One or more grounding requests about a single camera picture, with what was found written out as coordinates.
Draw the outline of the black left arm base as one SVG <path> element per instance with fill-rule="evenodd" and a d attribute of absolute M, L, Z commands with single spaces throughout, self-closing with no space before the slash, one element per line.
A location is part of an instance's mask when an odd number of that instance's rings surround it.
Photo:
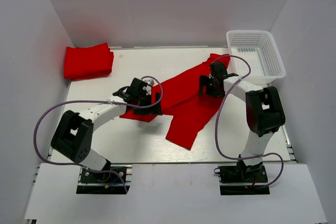
<path fill-rule="evenodd" d="M 111 166 L 111 170 L 118 173 L 92 173 L 87 169 L 81 169 L 77 184 L 76 194 L 78 195 L 126 195 L 127 192 L 123 186 L 125 183 L 127 190 L 131 186 L 132 166 L 117 165 Z"/>

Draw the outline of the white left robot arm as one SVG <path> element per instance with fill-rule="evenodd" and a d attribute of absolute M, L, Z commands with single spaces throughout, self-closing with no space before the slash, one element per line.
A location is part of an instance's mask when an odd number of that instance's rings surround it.
<path fill-rule="evenodd" d="M 94 132 L 109 121 L 128 111 L 139 115 L 162 115 L 161 100 L 163 87 L 154 92 L 155 78 L 145 76 L 134 78 L 129 86 L 115 91 L 105 101 L 74 112 L 68 110 L 62 115 L 51 140 L 51 147 L 74 164 L 93 170 L 93 176 L 101 182 L 110 178 L 111 162 L 91 148 Z"/>

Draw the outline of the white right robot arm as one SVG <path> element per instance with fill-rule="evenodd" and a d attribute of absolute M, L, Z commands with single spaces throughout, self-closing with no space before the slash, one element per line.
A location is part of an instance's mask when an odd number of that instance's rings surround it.
<path fill-rule="evenodd" d="M 269 140 L 286 120 L 278 90 L 245 81 L 247 75 L 240 77 L 235 73 L 227 73 L 222 62 L 214 62 L 209 67 L 211 73 L 199 78 L 198 93 L 200 96 L 205 93 L 223 98 L 215 122 L 215 144 L 221 155 L 224 154 L 219 148 L 218 124 L 224 102 L 230 93 L 245 102 L 246 121 L 250 129 L 247 143 L 237 158 L 226 158 L 237 161 L 236 173 L 241 180 L 250 181 L 263 166 L 262 158 Z"/>

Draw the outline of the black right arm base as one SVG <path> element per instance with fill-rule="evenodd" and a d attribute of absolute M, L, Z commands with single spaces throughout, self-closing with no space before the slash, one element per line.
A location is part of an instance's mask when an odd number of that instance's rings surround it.
<path fill-rule="evenodd" d="M 221 196 L 269 195 L 268 177 L 264 165 L 260 170 L 244 174 L 237 166 L 218 166 Z"/>

